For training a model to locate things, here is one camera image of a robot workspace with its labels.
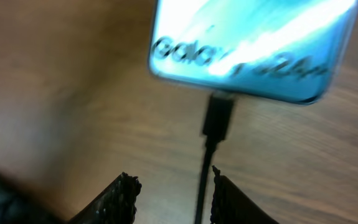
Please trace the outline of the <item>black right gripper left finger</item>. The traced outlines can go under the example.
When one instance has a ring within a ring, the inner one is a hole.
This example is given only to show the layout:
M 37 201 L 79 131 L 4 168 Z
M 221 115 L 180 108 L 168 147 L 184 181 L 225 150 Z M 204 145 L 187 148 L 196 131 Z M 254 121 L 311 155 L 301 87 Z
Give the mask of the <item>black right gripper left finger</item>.
M 137 212 L 136 199 L 142 184 L 137 176 L 121 173 L 82 211 L 71 224 L 133 224 Z

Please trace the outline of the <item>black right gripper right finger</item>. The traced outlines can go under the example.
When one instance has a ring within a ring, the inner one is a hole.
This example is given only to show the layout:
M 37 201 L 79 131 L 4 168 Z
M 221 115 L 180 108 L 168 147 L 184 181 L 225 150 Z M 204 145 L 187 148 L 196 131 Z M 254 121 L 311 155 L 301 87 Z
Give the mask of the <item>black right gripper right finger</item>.
M 210 222 L 212 224 L 278 224 L 253 200 L 247 197 L 216 166 Z

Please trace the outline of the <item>blue Galaxy smartphone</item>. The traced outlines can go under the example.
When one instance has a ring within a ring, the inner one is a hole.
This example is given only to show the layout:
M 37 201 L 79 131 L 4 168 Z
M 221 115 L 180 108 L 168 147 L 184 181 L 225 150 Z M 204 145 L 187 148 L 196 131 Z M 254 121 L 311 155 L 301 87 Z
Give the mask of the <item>blue Galaxy smartphone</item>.
M 160 0 L 147 66 L 155 77 L 298 105 L 336 76 L 358 0 Z

